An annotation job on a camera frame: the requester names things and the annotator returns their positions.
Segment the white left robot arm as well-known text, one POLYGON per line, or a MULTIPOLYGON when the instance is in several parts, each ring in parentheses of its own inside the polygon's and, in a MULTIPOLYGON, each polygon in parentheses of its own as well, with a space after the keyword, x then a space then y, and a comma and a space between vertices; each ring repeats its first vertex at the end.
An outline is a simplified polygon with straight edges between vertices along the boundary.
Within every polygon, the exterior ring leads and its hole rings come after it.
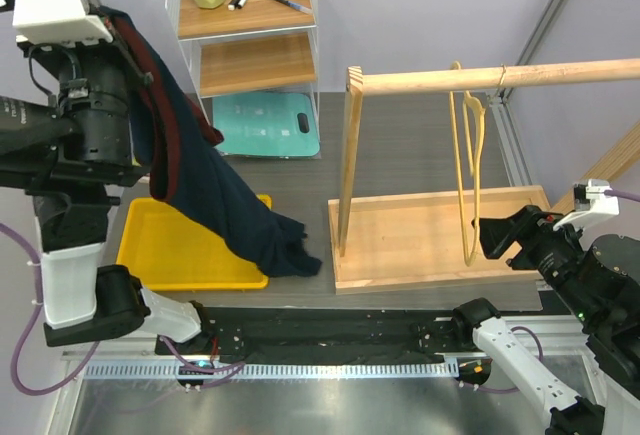
POLYGON ((107 40, 19 45, 30 65, 57 79, 58 92, 44 105, 1 101, 1 183, 33 201, 45 340, 69 346, 143 330, 182 354, 200 354, 215 334, 201 304, 159 295, 125 266, 100 262, 108 214, 120 202, 107 189, 133 186, 144 173, 133 162, 131 103, 157 77, 124 12, 90 12, 107 40))

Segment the yellow clothes hanger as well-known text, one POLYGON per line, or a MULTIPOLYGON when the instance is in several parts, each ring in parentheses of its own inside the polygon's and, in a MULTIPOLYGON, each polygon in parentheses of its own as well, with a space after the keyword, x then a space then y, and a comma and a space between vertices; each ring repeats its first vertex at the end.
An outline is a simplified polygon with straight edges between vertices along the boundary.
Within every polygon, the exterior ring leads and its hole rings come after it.
POLYGON ((469 173, 473 181, 473 239, 469 241, 466 220, 464 183, 462 175, 462 164, 460 155, 459 133, 457 128, 457 113, 455 95, 453 91, 448 94, 449 114, 451 121, 451 131, 454 149, 454 162, 456 168, 456 183, 458 207, 462 237, 463 260, 467 267, 471 267, 479 254, 480 249, 480 203, 481 203, 481 161, 485 142, 486 132, 486 109, 481 101, 471 94, 470 91, 463 92, 462 120, 464 126, 465 146, 469 173))

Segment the navy maroon tank top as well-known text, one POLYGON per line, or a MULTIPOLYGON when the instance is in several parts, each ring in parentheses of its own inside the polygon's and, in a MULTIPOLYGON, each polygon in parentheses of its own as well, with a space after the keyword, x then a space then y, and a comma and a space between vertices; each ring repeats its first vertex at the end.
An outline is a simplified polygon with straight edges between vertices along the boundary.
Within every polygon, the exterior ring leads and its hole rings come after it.
POLYGON ((98 11, 138 68, 153 78, 129 94, 134 156, 150 169, 151 196, 219 236, 234 255, 269 277, 317 275, 322 262, 305 249, 304 225, 269 209, 224 160, 216 149, 222 133, 180 88, 131 17, 107 6, 98 11))

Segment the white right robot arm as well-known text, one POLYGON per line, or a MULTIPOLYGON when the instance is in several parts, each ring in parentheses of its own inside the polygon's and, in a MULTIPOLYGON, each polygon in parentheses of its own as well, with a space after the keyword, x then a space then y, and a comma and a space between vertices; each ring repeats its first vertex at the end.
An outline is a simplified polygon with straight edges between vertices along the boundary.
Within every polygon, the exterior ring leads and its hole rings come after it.
POLYGON ((607 234, 588 250, 581 228, 558 213, 527 205, 515 214, 473 221, 483 254, 535 270, 576 317, 586 346, 604 375, 604 405, 591 403, 561 382, 514 336, 485 298, 453 311, 451 335, 465 350, 480 349, 514 382, 549 434, 636 434, 639 431, 639 242, 607 234))

